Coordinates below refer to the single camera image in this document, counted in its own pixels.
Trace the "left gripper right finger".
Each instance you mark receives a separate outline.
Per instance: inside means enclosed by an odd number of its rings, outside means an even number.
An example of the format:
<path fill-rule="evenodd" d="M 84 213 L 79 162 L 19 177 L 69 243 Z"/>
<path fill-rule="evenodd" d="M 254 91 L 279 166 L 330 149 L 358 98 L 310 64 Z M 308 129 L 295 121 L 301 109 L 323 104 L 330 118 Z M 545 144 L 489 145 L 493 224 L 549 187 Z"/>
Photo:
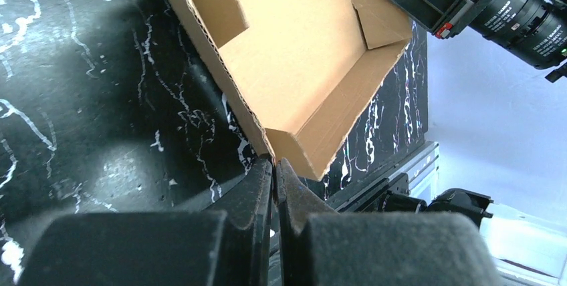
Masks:
<path fill-rule="evenodd" d="M 478 228 L 447 212 L 337 212 L 275 166 L 283 285 L 501 285 Z"/>

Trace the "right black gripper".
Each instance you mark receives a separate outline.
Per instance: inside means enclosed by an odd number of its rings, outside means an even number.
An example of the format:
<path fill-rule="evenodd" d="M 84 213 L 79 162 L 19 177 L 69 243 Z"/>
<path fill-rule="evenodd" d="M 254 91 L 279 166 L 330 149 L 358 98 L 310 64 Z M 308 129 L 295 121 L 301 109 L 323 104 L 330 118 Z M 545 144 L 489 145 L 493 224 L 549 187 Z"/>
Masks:
<path fill-rule="evenodd" d="M 566 69 L 566 0 L 388 0 L 438 39 L 469 27 L 536 69 Z"/>

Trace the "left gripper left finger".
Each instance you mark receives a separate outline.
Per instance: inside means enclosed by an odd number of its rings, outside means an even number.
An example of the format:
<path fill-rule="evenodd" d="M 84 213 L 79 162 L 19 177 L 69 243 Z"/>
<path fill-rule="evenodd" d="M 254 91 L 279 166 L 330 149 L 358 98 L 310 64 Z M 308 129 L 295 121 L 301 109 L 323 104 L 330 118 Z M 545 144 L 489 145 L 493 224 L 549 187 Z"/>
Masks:
<path fill-rule="evenodd" d="M 20 285 L 266 285 L 273 164 L 260 156 L 200 211 L 91 212 L 53 221 Z"/>

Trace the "brown cardboard box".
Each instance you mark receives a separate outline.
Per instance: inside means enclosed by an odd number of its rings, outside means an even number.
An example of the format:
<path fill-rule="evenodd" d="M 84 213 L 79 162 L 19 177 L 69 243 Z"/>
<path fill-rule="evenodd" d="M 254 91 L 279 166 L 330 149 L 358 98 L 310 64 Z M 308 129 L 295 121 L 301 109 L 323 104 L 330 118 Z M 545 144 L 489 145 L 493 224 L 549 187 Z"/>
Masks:
<path fill-rule="evenodd" d="M 387 0 L 168 0 L 258 154 L 319 181 L 412 37 Z"/>

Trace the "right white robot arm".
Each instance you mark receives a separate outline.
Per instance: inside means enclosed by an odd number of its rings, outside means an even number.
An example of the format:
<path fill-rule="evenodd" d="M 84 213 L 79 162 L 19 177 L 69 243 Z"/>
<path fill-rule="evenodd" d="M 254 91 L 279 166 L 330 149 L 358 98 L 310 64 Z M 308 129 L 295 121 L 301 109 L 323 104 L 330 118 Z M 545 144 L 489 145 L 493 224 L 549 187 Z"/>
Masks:
<path fill-rule="evenodd" d="M 566 0 L 388 1 L 439 39 L 470 27 L 531 67 L 546 70 L 549 82 L 566 77 Z M 389 191 L 378 208 L 464 215 L 477 226 L 506 285 L 566 284 L 566 225 L 461 188 L 431 202 Z"/>

